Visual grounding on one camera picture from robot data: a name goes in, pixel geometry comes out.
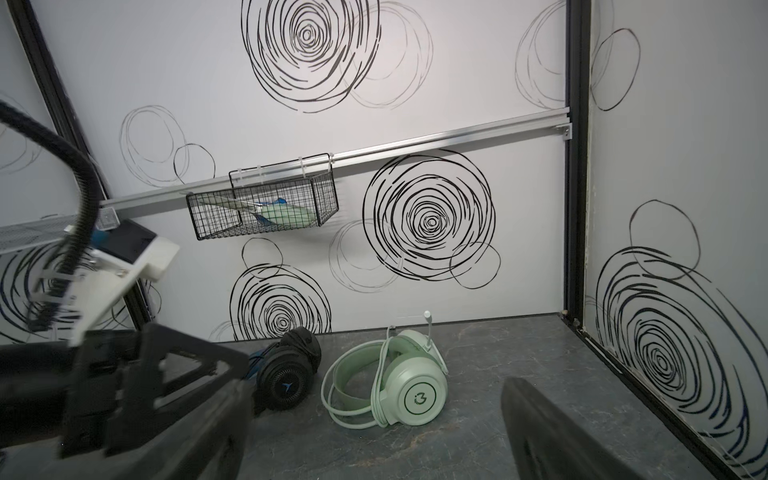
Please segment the mint green headphones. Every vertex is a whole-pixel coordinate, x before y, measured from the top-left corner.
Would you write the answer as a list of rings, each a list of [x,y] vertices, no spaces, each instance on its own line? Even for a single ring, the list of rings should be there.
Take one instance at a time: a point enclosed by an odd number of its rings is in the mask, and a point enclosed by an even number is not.
[[[384,339],[359,344],[331,364],[320,399],[334,423],[348,430],[423,426],[441,413],[449,371],[432,336],[432,315],[423,317],[426,333],[390,326]],[[370,367],[375,371],[368,396],[348,393],[353,377]]]

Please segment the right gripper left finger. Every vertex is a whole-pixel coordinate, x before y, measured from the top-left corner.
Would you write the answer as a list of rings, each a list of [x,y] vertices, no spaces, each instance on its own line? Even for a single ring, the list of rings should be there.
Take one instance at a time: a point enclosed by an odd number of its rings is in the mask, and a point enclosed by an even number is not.
[[[250,384],[231,381],[146,445],[51,460],[37,479],[235,479],[252,420]]]

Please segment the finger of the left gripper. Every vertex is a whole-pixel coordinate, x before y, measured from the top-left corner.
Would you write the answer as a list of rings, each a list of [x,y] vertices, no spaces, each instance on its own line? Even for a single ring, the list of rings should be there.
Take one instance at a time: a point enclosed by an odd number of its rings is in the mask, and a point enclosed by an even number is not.
[[[123,453],[160,435],[248,367],[242,352],[152,324],[137,358],[122,374],[118,408],[108,419],[105,449]]]

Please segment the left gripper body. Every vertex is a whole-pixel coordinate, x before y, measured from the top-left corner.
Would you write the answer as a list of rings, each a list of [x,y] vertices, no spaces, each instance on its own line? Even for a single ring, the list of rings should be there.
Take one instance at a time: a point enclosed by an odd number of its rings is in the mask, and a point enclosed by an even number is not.
[[[137,331],[90,331],[76,348],[62,423],[62,456],[104,446],[107,422],[117,408],[122,365],[138,358],[139,343]]]

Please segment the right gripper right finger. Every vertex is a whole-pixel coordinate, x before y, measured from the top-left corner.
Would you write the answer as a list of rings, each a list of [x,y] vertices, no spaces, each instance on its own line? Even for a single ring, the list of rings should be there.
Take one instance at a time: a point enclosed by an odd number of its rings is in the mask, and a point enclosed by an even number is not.
[[[525,379],[505,380],[501,412],[522,479],[640,477]]]

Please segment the black gaming headphones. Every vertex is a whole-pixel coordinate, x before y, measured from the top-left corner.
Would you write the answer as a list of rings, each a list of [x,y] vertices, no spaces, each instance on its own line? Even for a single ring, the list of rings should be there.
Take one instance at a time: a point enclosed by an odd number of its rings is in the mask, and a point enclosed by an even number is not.
[[[253,383],[253,410],[258,416],[265,410],[292,409],[306,398],[322,361],[322,349],[310,330],[296,327],[251,353],[248,360],[244,379]]]

